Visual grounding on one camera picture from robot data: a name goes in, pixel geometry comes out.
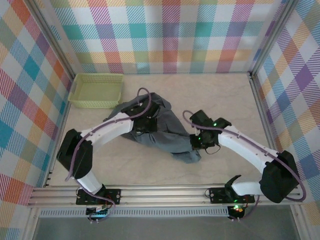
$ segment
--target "black bracket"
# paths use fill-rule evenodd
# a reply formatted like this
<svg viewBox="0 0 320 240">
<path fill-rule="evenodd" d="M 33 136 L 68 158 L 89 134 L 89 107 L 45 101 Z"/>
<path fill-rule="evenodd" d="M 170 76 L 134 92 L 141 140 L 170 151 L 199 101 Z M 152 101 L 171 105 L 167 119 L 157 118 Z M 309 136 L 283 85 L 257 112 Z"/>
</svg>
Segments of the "black bracket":
<svg viewBox="0 0 320 240">
<path fill-rule="evenodd" d="M 290 152 L 283 151 L 278 153 L 277 157 L 299 177 L 294 156 Z M 291 193 L 299 183 L 294 176 L 276 160 L 266 162 L 265 165 L 262 179 L 259 181 L 260 188 L 263 195 L 270 201 L 278 204 Z"/>
<path fill-rule="evenodd" d="M 211 204 L 253 204 L 255 202 L 255 197 L 251 195 L 246 195 L 238 197 L 236 200 L 232 201 L 226 195 L 226 189 L 224 187 L 212 187 L 208 189 L 210 203 Z"/>
<path fill-rule="evenodd" d="M 121 198 L 121 189 L 105 189 L 103 188 L 96 193 L 97 196 L 104 197 L 111 199 L 114 201 L 115 205 L 120 204 L 120 198 Z M 83 189 L 79 189 L 76 193 L 76 205 L 109 205 L 109 202 L 106 202 L 105 200 L 93 197 L 89 194 L 87 194 Z"/>
<path fill-rule="evenodd" d="M 228 206 L 228 219 L 241 219 L 245 216 L 246 210 L 243 209 L 242 211 L 236 210 L 233 206 Z"/>
<path fill-rule="evenodd" d="M 56 155 L 56 159 L 68 171 L 70 170 L 75 148 L 81 139 L 81 132 L 77 132 L 75 129 L 69 130 L 62 141 L 58 154 Z M 92 168 L 92 155 L 92 142 L 84 140 L 79 146 L 74 161 L 72 176 L 75 179 L 81 179 L 90 172 Z"/>
<path fill-rule="evenodd" d="M 89 216 L 88 220 L 91 220 L 91 221 L 99 220 L 99 219 L 103 218 L 105 215 L 108 215 L 108 213 L 109 213 L 108 208 L 97 211 L 97 209 L 95 207 L 88 207 L 85 210 L 85 215 Z"/>
<path fill-rule="evenodd" d="M 213 121 L 209 118 L 203 110 L 197 111 L 190 118 L 193 124 L 203 127 L 215 127 L 225 129 L 227 126 L 231 126 L 231 123 L 224 118 L 220 117 Z M 190 135 L 190 143 L 193 150 L 207 149 L 219 145 L 218 135 L 222 132 L 220 130 L 203 130 L 200 129 L 199 135 Z"/>
<path fill-rule="evenodd" d="M 128 116 L 134 116 L 143 112 L 149 103 L 149 99 L 144 99 L 141 101 L 142 105 L 133 105 L 128 106 L 121 110 L 122 113 L 127 114 Z M 158 123 L 156 113 L 160 110 L 159 104 L 151 101 L 150 108 L 140 117 L 136 117 L 133 122 L 132 130 L 136 133 L 154 133 L 158 129 Z"/>
</svg>

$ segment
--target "vented panel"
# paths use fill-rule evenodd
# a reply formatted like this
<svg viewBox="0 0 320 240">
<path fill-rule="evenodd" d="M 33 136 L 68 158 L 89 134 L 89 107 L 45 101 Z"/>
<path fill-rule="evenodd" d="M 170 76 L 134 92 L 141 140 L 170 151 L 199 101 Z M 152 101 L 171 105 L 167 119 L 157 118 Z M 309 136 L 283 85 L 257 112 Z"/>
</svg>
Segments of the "vented panel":
<svg viewBox="0 0 320 240">
<path fill-rule="evenodd" d="M 226 217 L 227 207 L 118 207 L 112 217 Z M 84 207 L 65 209 L 43 208 L 40 218 L 79 218 L 87 217 Z"/>
</svg>

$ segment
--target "metal frame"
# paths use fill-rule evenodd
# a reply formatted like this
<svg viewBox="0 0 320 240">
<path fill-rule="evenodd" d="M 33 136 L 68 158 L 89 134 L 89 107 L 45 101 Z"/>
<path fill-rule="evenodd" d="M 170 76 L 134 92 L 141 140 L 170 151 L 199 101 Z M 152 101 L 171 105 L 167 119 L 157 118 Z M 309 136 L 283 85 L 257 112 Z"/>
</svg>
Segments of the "metal frame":
<svg viewBox="0 0 320 240">
<path fill-rule="evenodd" d="M 56 138 L 56 143 L 55 143 L 55 146 L 54 146 L 54 150 L 53 150 L 52 156 L 51 156 L 51 158 L 49 160 L 49 163 L 48 163 L 49 167 L 47 167 L 47 169 L 45 171 L 45 178 L 43 179 L 43 182 L 42 182 L 42 186 L 44 188 L 46 186 L 49 186 L 49 182 L 48 181 L 50 181 L 50 179 L 51 179 L 50 178 L 50 174 L 52 174 L 52 172 L 54 170 L 54 166 L 55 166 L 55 162 L 56 162 L 55 159 L 56 159 L 56 156 L 57 156 L 58 151 L 59 151 L 59 147 L 60 147 L 60 143 L 61 143 L 62 137 L 64 135 L 64 130 L 65 130 L 65 127 L 66 127 L 66 123 L 67 123 L 67 119 L 68 119 L 70 108 L 71 108 L 71 102 L 68 101 L 68 103 L 66 105 L 66 108 L 64 110 L 64 114 L 63 114 L 60 130 L 59 130 L 57 138 Z"/>
<path fill-rule="evenodd" d="M 44 37 L 48 41 L 49 45 L 51 46 L 58 61 L 61 63 L 61 65 L 64 69 L 64 72 L 67 74 L 67 76 L 71 80 L 73 80 L 75 78 L 76 74 L 73 71 L 73 68 L 71 67 L 69 61 L 67 60 L 63 50 L 61 49 L 56 37 L 52 33 L 50 26 L 47 24 L 47 21 L 45 20 L 44 16 L 42 15 L 42 12 L 39 9 L 38 5 L 35 3 L 34 0 L 23 0 L 23 1 L 25 3 L 26 7 L 28 8 L 28 10 L 30 11 L 30 13 L 32 14 L 34 20 L 38 24 L 42 34 L 44 35 Z M 68 103 L 65 110 L 64 110 L 63 119 L 62 119 L 61 128 L 60 128 L 62 131 L 60 131 L 58 134 L 58 137 L 56 139 L 55 148 L 59 147 L 59 142 L 61 141 L 63 129 L 65 128 L 65 125 L 66 125 L 70 106 L 71 106 L 70 103 Z M 56 151 L 58 151 L 58 149 L 54 150 L 54 152 L 53 152 L 54 156 L 57 154 Z M 54 164 L 54 161 L 50 161 L 49 164 L 51 167 L 48 168 L 45 173 L 45 178 L 44 178 L 44 183 L 43 183 L 44 186 L 46 185 L 45 182 L 48 179 L 48 175 L 50 173 L 50 169 L 52 169 L 52 167 L 53 167 L 52 164 Z M 25 224 L 24 232 L 23 232 L 23 235 L 21 236 L 21 239 L 30 240 L 33 238 L 40 212 L 41 212 L 40 208 L 37 208 L 37 207 L 30 208 L 29 217 L 28 217 L 28 219 L 26 219 L 26 224 Z"/>
<path fill-rule="evenodd" d="M 127 207 L 220 207 L 233 206 L 234 203 L 211 204 L 205 196 L 209 188 L 223 188 L 224 184 L 181 184 L 181 185 L 108 185 L 108 189 L 121 189 L 120 204 L 117 208 Z M 70 208 L 76 205 L 78 186 L 47 186 L 35 188 L 29 200 L 32 208 Z M 301 194 L 297 188 L 290 197 L 298 198 Z M 260 205 L 275 205 L 265 196 L 260 196 Z M 284 199 L 280 204 L 297 204 Z"/>
<path fill-rule="evenodd" d="M 256 82 L 255 82 L 255 79 L 257 79 L 257 77 L 254 77 L 253 74 L 250 72 L 248 72 L 247 75 L 248 75 L 249 83 L 250 83 L 250 86 L 252 89 L 253 97 L 254 97 L 254 100 L 256 103 L 256 107 L 258 109 L 258 112 L 259 112 L 259 115 L 261 118 L 263 130 L 265 132 L 265 136 L 266 136 L 268 145 L 271 149 L 277 149 L 276 143 L 275 143 L 273 135 L 272 135 L 271 126 L 268 122 L 268 117 L 266 115 L 266 111 L 264 110 L 264 107 L 262 105 L 262 99 L 258 93 L 258 88 L 257 88 Z M 306 211 L 302 207 L 302 204 L 301 203 L 293 204 L 290 207 L 291 207 L 292 215 L 293 215 L 297 230 L 299 232 L 300 238 L 303 240 L 316 239 L 315 233 L 309 227 L 311 224 L 310 224 L 310 221 L 307 217 Z"/>
<path fill-rule="evenodd" d="M 216 207 L 117 207 L 112 211 L 112 217 L 118 218 L 172 218 L 172 217 L 228 217 L 227 206 Z M 42 208 L 40 218 L 88 218 L 83 207 Z"/>
</svg>

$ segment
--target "metal strip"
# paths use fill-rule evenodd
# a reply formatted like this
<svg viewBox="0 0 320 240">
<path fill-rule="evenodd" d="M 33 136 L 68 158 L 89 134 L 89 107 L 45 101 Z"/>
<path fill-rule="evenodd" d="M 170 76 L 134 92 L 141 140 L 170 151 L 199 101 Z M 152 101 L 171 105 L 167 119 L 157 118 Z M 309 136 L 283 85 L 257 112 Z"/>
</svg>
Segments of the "metal strip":
<svg viewBox="0 0 320 240">
<path fill-rule="evenodd" d="M 276 22 L 274 29 L 272 31 L 272 34 L 268 37 L 266 44 L 258 57 L 254 67 L 252 68 L 252 75 L 256 76 L 258 74 L 259 69 L 264 64 L 265 60 L 267 59 L 271 49 L 275 45 L 275 42 L 277 41 L 279 35 L 281 34 L 282 30 L 284 29 L 289 17 L 291 16 L 291 13 L 294 11 L 296 5 L 298 4 L 299 0 L 289 0 L 284 7 L 280 18 Z"/>
<path fill-rule="evenodd" d="M 230 203 L 211 204 L 205 196 L 208 188 L 221 188 L 224 184 L 198 184 L 187 187 L 184 185 L 146 185 L 140 186 L 106 186 L 106 188 L 121 189 L 121 201 L 117 208 L 128 207 L 221 207 L 233 206 Z M 37 208 L 67 208 L 77 207 L 77 186 L 35 188 L 29 200 L 29 207 Z M 292 198 L 298 198 L 301 194 L 299 188 L 289 194 Z M 260 197 L 260 205 L 276 205 L 265 196 Z M 284 199 L 280 204 L 298 204 Z"/>
<path fill-rule="evenodd" d="M 181 218 L 181 217 L 228 217 L 228 207 L 126 207 L 116 208 L 110 217 L 118 218 Z M 86 208 L 42 208 L 39 218 L 87 218 Z"/>
<path fill-rule="evenodd" d="M 67 60 L 64 52 L 60 48 L 60 45 L 58 41 L 56 40 L 56 37 L 51 32 L 50 26 L 47 24 L 46 19 L 41 13 L 41 10 L 39 9 L 38 5 L 35 3 L 34 0 L 24 0 L 25 5 L 31 12 L 32 16 L 34 17 L 36 23 L 39 25 L 41 32 L 45 36 L 46 40 L 48 41 L 49 45 L 53 49 L 53 52 L 56 54 L 58 60 L 60 61 L 61 65 L 64 68 L 65 73 L 68 75 L 70 79 L 75 78 L 75 73 L 69 64 L 69 61 Z"/>
<path fill-rule="evenodd" d="M 22 235 L 23 240 L 30 240 L 33 239 L 38 219 L 40 215 L 40 209 L 39 208 L 31 208 L 29 213 L 29 218 L 26 222 L 26 225 L 24 227 L 24 232 Z"/>
<path fill-rule="evenodd" d="M 67 122 L 67 119 L 68 119 L 68 114 L 69 114 L 69 111 L 70 111 L 70 107 L 71 107 L 71 102 L 68 101 L 68 103 L 66 105 L 66 108 L 64 110 L 64 113 L 63 113 L 63 119 L 62 119 L 62 122 L 61 122 L 61 126 L 60 126 L 60 129 L 59 129 L 57 138 L 55 140 L 54 150 L 53 150 L 53 153 L 52 153 L 51 158 L 50 158 L 49 163 L 48 163 L 49 167 L 47 167 L 46 171 L 45 171 L 45 177 L 44 177 L 44 180 L 43 180 L 43 183 L 42 183 L 43 187 L 45 187 L 45 186 L 47 186 L 49 184 L 48 183 L 49 174 L 52 173 L 52 171 L 54 169 L 54 166 L 55 166 L 55 163 L 56 163 L 56 156 L 58 154 L 59 147 L 60 147 L 60 142 L 62 140 L 62 137 L 63 137 L 63 134 L 64 134 L 64 130 L 65 130 L 65 127 L 66 127 L 66 122 Z"/>
<path fill-rule="evenodd" d="M 293 214 L 294 222 L 300 238 L 303 240 L 312 240 L 316 239 L 316 236 L 313 234 L 313 231 L 308 226 L 308 218 L 304 215 L 301 205 L 291 206 L 291 211 Z"/>
<path fill-rule="evenodd" d="M 255 104 L 258 109 L 258 113 L 260 115 L 260 119 L 262 122 L 264 134 L 265 134 L 266 140 L 268 142 L 268 146 L 270 149 L 277 150 L 276 144 L 274 142 L 274 138 L 272 135 L 271 127 L 268 122 L 268 117 L 266 115 L 266 111 L 265 111 L 264 106 L 262 104 L 262 99 L 260 98 L 259 92 L 257 90 L 257 85 L 256 85 L 255 81 L 253 80 L 251 74 L 249 72 L 247 74 L 248 74 L 248 79 L 249 79 L 250 87 L 252 90 L 253 98 L 254 98 L 254 101 L 255 101 Z"/>
</svg>

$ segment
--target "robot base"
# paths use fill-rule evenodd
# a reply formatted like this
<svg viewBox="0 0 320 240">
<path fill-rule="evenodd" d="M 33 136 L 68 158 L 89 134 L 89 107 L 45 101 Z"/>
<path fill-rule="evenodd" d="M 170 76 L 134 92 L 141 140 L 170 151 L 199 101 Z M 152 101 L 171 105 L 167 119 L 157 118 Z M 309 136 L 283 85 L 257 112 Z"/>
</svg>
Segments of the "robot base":
<svg viewBox="0 0 320 240">
<path fill-rule="evenodd" d="M 239 196 L 232 200 L 226 195 L 224 187 L 212 187 L 208 189 L 208 192 L 211 204 L 253 204 L 255 202 L 255 197 L 251 195 Z"/>
<path fill-rule="evenodd" d="M 102 188 L 95 194 L 100 197 L 108 198 L 114 201 L 116 205 L 120 204 L 120 198 L 121 198 L 121 189 L 106 189 L 104 185 L 102 185 Z M 93 197 L 89 194 L 87 194 L 83 189 L 79 189 L 76 192 L 76 205 L 109 205 L 109 202 L 106 202 L 105 200 Z"/>
</svg>

